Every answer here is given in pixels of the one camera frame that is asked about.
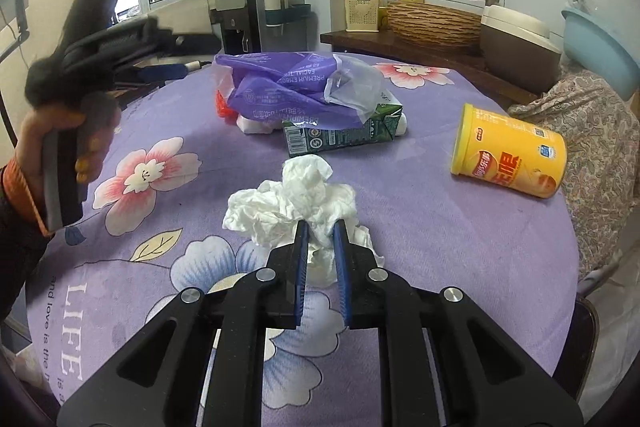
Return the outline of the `left hand yellow nails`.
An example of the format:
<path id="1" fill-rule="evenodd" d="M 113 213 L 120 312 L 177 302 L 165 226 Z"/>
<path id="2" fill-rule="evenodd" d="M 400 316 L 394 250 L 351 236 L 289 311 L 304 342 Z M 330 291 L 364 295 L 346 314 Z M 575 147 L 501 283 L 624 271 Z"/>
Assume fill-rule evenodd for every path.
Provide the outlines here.
<path id="1" fill-rule="evenodd" d="M 118 104 L 108 96 L 81 108 L 51 103 L 33 109 L 11 164 L 16 181 L 4 184 L 16 191 L 12 202 L 51 232 L 77 222 L 119 121 Z"/>

